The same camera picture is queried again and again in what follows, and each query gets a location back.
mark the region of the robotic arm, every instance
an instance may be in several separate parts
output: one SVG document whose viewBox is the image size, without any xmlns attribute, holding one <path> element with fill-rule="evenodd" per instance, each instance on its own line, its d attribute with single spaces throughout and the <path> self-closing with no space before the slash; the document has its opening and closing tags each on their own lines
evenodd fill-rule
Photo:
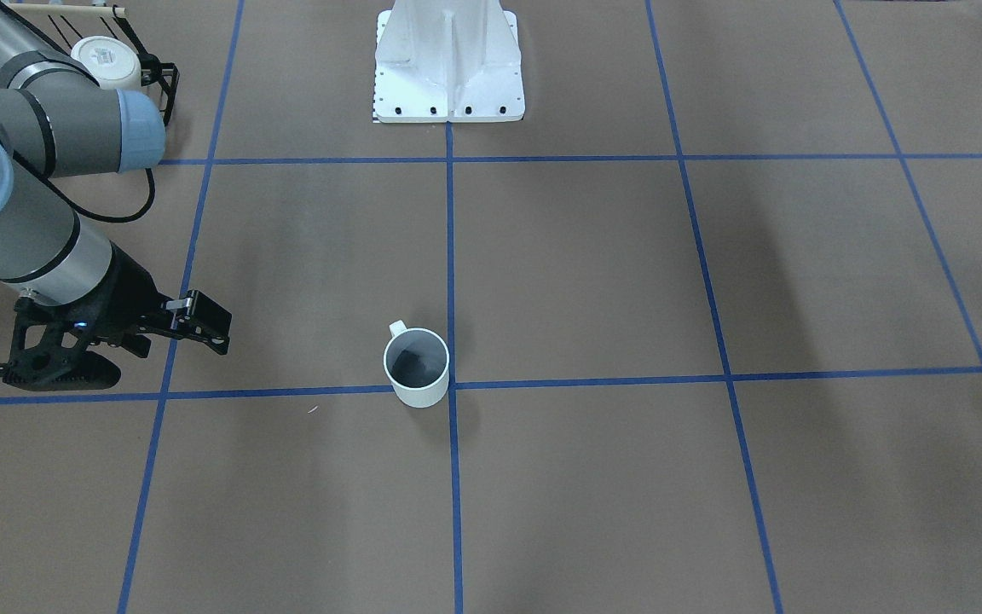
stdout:
<svg viewBox="0 0 982 614">
<path fill-rule="evenodd" d="M 145 358 L 147 334 L 226 354 L 228 311 L 200 292 L 161 294 L 48 180 L 148 170 L 164 151 L 165 126 L 148 97 L 99 89 L 0 3 L 0 281 L 20 293 L 10 359 L 0 364 L 5 384 L 113 387 L 119 368 L 90 347 L 107 343 Z M 35 327 L 43 327 L 38 341 L 28 338 Z"/>
</svg>

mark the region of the white plastic stand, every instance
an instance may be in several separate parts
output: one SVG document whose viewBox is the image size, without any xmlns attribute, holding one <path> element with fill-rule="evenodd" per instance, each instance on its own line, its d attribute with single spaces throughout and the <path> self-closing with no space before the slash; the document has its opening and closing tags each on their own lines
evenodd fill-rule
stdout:
<svg viewBox="0 0 982 614">
<path fill-rule="evenodd" d="M 518 121 L 517 16 L 499 0 L 396 0 L 378 16 L 374 119 Z"/>
</svg>

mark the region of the cup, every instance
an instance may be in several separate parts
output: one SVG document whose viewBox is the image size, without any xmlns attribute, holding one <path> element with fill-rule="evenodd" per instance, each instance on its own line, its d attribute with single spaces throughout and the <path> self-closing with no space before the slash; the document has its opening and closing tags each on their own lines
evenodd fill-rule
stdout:
<svg viewBox="0 0 982 614">
<path fill-rule="evenodd" d="M 404 320 L 389 325 L 393 339 L 385 346 L 385 374 L 396 395 L 413 408 L 428 408 L 449 389 L 449 348 L 439 335 L 409 329 Z"/>
</svg>

